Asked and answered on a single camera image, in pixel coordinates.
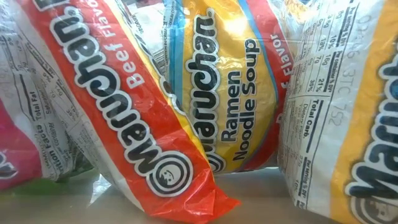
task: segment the smiley face logo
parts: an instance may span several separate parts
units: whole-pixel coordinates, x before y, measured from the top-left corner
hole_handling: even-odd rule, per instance
[[[398,207],[378,198],[351,198],[351,210],[362,223],[398,224]]]
[[[174,197],[188,188],[192,176],[193,166],[189,158],[177,151],[167,151],[162,153],[147,183],[158,196]]]
[[[181,172],[179,169],[176,169],[177,166],[166,165],[160,171],[159,180],[163,182],[164,185],[172,186],[174,185],[181,176]]]

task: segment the blue stripe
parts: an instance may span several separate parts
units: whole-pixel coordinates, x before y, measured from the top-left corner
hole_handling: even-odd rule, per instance
[[[171,5],[171,0],[165,0],[165,5]],[[172,87],[177,99],[182,103],[182,71],[183,71],[183,43],[185,15],[183,13],[182,0],[176,0],[175,19],[170,32],[169,49],[169,76],[170,86]]]
[[[264,39],[262,38],[262,36],[259,32],[259,29],[257,28],[256,21],[254,20],[254,17],[251,14],[250,8],[249,8],[246,0],[239,0],[239,4],[241,5],[242,10],[243,10],[244,14],[246,15],[248,22],[251,26],[251,29],[253,30],[254,34],[257,37],[257,40],[260,42],[262,53],[264,54],[264,60],[266,61],[268,72],[269,72],[269,75],[271,76],[272,84],[274,84],[276,103],[278,104],[278,102],[279,102],[278,87],[276,85],[274,73],[272,72],[271,66],[269,65],[266,48],[264,46]]]
[[[310,0],[299,0],[301,3],[303,4],[308,4],[310,2]]]

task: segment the crinkled plastic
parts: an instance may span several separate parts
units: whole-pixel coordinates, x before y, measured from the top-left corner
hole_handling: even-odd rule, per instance
[[[313,2],[289,83],[279,165],[294,204],[398,222],[398,1]]]
[[[293,59],[269,1],[167,0],[166,77],[213,172],[258,169],[278,145]]]
[[[165,75],[163,50],[163,17],[165,7],[162,0],[130,1],[122,0],[131,18],[134,35],[145,40],[146,48],[160,74]]]
[[[286,36],[290,52],[295,58],[299,50],[304,22],[315,13],[311,7],[314,1],[269,0],[269,2],[276,16],[280,18],[280,27]]]
[[[231,210],[203,147],[118,1],[5,1],[26,57],[87,159],[149,215],[205,222]]]
[[[6,8],[0,8],[0,190],[90,170],[32,75],[35,69]]]

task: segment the nutrition facts label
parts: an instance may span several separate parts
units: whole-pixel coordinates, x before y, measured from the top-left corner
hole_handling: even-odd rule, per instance
[[[0,19],[0,100],[16,125],[35,143],[42,176],[57,180],[72,171],[77,148],[65,134],[41,82],[34,82],[31,74],[38,71],[31,66],[14,21],[3,16]]]
[[[331,177],[372,41],[370,23],[378,16],[364,14],[372,10],[361,8],[371,4],[362,6],[359,0],[343,5],[342,1],[322,2],[303,30],[285,103],[279,154],[290,193],[302,208],[307,208],[312,190],[329,187],[312,179]]]
[[[5,82],[15,85],[20,110],[37,129],[34,136],[42,149],[43,176],[56,180],[71,171],[72,156],[76,157],[78,149],[91,163],[101,166],[103,162],[96,152],[96,147],[102,146],[99,137],[87,128],[92,125],[75,106],[76,100],[64,85],[48,47],[30,24],[13,19],[8,7],[15,3],[10,4],[12,6],[4,5],[0,13],[0,62],[6,62],[0,64],[0,69],[5,74]],[[16,18],[28,21],[23,16]]]

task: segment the white surface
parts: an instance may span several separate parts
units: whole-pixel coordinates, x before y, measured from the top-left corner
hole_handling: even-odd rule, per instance
[[[242,205],[214,223],[334,223],[295,208],[277,169],[220,175],[216,180],[229,196],[240,199]],[[0,200],[0,223],[173,223],[148,217],[113,187],[90,206],[92,189],[87,180],[73,181],[72,188],[72,195],[26,195]]]

